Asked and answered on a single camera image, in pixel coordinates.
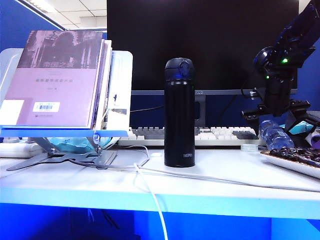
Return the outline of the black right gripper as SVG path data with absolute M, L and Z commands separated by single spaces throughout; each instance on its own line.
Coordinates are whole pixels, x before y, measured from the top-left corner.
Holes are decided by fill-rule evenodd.
M 261 103 L 255 109 L 244 110 L 242 116 L 247 121 L 253 121 L 260 116 L 280 117 L 288 112 L 284 128 L 288 133 L 294 126 L 309 118 L 306 110 L 311 106 L 307 100 L 291 99 L 292 82 L 292 77 L 280 79 L 266 75 L 265 86 L 255 88 L 250 93 L 252 98 L 260 98 Z

